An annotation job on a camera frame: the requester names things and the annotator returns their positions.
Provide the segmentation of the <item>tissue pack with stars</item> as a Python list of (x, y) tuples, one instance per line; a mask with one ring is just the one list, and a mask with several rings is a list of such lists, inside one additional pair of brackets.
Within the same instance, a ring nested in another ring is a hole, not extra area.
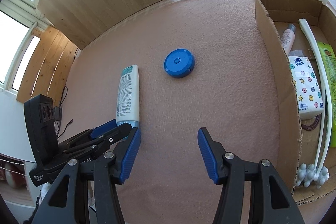
[(324, 110), (317, 76), (307, 57), (289, 56), (289, 66), (296, 89), (300, 120), (312, 119)]

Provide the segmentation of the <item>green tube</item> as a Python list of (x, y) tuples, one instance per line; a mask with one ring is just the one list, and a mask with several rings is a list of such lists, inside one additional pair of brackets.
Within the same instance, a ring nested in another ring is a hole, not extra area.
[(323, 65), (325, 67), (327, 81), (331, 95), (331, 108), (332, 108), (332, 128), (330, 147), (336, 146), (336, 58), (333, 48), (330, 44), (317, 42), (319, 52), (322, 57)]

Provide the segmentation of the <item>white tube blue cap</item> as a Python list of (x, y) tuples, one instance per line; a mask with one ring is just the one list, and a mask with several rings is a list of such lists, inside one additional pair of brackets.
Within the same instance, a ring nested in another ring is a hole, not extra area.
[(116, 123), (128, 123), (139, 128), (139, 74), (134, 64), (122, 70), (118, 87)]

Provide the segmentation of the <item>cardboard box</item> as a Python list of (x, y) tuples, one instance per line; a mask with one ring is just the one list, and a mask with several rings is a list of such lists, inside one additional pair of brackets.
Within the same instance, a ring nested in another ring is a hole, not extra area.
[(327, 153), (327, 166), (331, 168), (329, 180), (321, 189), (315, 185), (296, 187), (299, 165), (311, 164), (318, 147), (318, 131), (301, 127), (294, 81), (290, 63), (280, 45), (280, 35), (287, 23), (298, 24), (305, 18), (320, 42), (335, 46), (335, 9), (319, 0), (255, 0), (257, 26), (265, 43), (277, 88), (280, 113), (280, 146), (277, 170), (292, 190), (297, 205), (311, 203), (335, 192), (335, 150)]

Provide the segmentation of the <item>pink blanket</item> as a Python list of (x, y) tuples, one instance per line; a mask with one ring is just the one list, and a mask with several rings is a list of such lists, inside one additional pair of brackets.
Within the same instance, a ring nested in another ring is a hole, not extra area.
[[(177, 79), (163, 63), (179, 48), (195, 66)], [(86, 47), (67, 79), (64, 139), (115, 118), (120, 75), (133, 64), (142, 139), (130, 178), (117, 188), (125, 221), (211, 223), (221, 188), (207, 174), (198, 129), (241, 159), (278, 158), (277, 90), (254, 0), (174, 2)]]

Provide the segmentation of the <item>white massage stick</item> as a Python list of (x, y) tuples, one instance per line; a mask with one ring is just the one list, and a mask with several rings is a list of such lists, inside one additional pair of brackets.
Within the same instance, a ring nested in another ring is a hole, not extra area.
[(315, 107), (317, 108), (317, 114), (320, 116), (321, 124), (314, 163), (310, 165), (300, 165), (297, 173), (297, 186), (303, 185), (307, 188), (311, 183), (315, 182), (316, 188), (319, 189), (329, 179), (329, 170), (325, 166), (325, 160), (329, 150), (331, 131), (333, 127), (332, 98), (326, 68), (313, 31), (306, 19), (302, 18), (298, 22), (302, 33), (305, 35), (313, 51), (315, 61), (317, 63), (321, 86), (318, 96), (320, 101), (315, 105)]

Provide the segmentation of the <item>small white bottle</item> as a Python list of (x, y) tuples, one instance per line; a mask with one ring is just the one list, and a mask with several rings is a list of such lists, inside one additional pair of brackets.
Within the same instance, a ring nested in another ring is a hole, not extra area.
[(282, 34), (281, 45), (286, 55), (290, 53), (293, 46), (295, 40), (295, 30), (295, 25), (290, 23)]

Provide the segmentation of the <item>wooden slat wall panel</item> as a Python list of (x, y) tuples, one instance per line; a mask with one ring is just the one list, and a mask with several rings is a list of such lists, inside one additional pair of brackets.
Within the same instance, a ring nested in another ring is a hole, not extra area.
[(54, 106), (59, 106), (78, 47), (51, 26), (45, 31), (34, 28), (32, 34), (40, 40), (23, 75), (17, 101), (25, 103), (43, 94), (53, 99)]

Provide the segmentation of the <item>blue round tape measure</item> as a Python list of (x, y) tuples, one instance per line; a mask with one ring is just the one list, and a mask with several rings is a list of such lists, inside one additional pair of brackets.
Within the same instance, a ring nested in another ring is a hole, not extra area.
[(195, 66), (193, 54), (184, 48), (170, 52), (163, 63), (165, 72), (174, 78), (183, 78), (191, 73)]

